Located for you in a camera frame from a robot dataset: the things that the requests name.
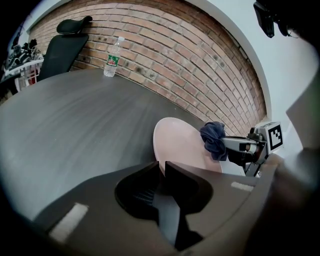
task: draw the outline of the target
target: gray table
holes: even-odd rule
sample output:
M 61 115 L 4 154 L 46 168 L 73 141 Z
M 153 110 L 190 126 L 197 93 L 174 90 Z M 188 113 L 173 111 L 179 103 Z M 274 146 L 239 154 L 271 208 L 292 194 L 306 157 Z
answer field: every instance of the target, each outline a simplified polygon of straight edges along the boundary
M 155 160 L 165 117 L 204 123 L 162 96 L 101 69 L 56 75 L 0 106 L 0 175 L 29 219 L 81 182 Z

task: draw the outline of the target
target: green bottle label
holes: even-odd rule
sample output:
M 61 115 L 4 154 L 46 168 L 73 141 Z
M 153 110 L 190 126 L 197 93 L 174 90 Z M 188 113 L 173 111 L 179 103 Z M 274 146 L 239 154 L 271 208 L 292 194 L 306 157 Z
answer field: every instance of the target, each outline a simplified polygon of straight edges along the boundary
M 106 64 L 109 66 L 116 67 L 118 66 L 118 60 L 119 60 L 119 57 L 109 55 L 108 60 L 106 61 Z

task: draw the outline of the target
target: white wall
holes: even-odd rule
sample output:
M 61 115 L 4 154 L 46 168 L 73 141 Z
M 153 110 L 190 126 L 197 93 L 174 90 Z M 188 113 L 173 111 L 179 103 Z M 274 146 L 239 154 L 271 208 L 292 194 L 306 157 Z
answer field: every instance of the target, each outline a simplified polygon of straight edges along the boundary
M 38 3 L 23 23 L 22 34 L 19 37 L 19 45 L 23 45 L 29 41 L 29 33 L 32 26 L 48 13 L 69 1 L 71 0 L 42 0 Z

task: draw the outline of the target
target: brick wall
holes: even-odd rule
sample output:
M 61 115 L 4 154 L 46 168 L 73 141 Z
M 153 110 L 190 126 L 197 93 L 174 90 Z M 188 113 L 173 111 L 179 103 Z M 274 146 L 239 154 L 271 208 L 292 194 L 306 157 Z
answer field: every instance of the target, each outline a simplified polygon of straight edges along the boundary
M 175 102 L 205 122 L 246 136 L 266 115 L 256 72 L 237 41 L 212 17 L 180 0 L 73 0 L 30 32 L 45 53 L 57 25 L 92 16 L 89 41 L 72 70 L 103 68 L 124 37 L 117 73 Z

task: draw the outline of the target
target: robotic arm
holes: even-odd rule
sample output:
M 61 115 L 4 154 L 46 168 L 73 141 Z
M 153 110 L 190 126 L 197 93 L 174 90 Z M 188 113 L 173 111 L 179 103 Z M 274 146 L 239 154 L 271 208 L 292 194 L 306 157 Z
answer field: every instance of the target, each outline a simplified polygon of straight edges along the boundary
M 256 176 L 268 156 L 283 147 L 279 122 L 269 122 L 250 129 L 246 138 L 227 136 L 222 139 L 229 160 L 242 166 L 246 176 Z

